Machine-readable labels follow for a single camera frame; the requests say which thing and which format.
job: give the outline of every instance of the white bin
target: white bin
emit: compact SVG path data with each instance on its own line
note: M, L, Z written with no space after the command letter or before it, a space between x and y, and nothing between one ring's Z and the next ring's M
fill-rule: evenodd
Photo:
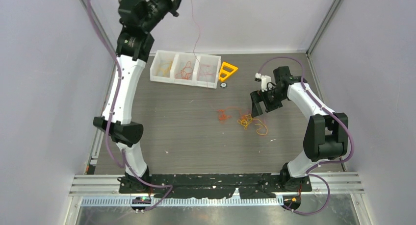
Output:
M220 56L158 50L150 80L216 89L220 67Z

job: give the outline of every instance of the yellow triangle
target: yellow triangle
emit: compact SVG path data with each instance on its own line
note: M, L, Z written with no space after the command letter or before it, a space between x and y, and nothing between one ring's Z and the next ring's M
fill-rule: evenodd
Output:
M218 75L218 79L221 82L224 82L226 79L228 79L232 74L234 74L236 71L238 70L238 67L231 65L230 63L227 62L223 62L221 65L221 69L220 69L220 73Z

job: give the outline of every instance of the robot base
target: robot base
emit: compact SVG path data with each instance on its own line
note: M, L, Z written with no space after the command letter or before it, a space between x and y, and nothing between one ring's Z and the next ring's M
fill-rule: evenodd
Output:
M136 177L124 173L124 177L119 177L117 180L120 182L119 193L121 194L132 194L132 193L148 193L150 187L144 185ZM152 181L152 177L149 173L149 167L146 169L141 179L145 182Z

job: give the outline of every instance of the gray floor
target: gray floor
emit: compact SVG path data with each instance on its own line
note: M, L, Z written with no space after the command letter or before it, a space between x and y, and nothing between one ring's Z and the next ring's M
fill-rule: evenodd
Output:
M250 93L259 89L254 81L259 67L269 58L289 55L302 61L306 79L315 93L316 85L304 54L234 54L222 55L222 61L238 71L226 83L227 88L207 89L150 82L149 67L142 73L132 109L132 120L144 125L141 140L143 156L153 174L195 173L265 173L278 172L282 165L302 151L307 120L290 102L283 108L260 116L268 127L268 134L256 134L257 127L247 130L237 123L239 113L227 111L231 119L220 123L218 109L238 107L251 110ZM273 69L289 66L293 75L301 74L301 67L288 59L270 62L262 71L273 77ZM121 160L120 151L111 145ZM326 165L317 172L341 171L340 165ZM106 148L101 147L95 174L122 174L111 161Z

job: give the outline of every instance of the black tape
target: black tape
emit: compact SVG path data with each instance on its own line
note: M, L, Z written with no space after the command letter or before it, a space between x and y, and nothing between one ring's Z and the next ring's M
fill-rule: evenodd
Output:
M302 191L312 191L307 177L302 184ZM297 192L300 184L286 185L278 183L278 175L272 174L191 174L191 175L152 175L152 184L172 184L173 192L168 198L230 198L238 188L241 199L275 198L276 192ZM161 198L166 189L154 188L156 198Z

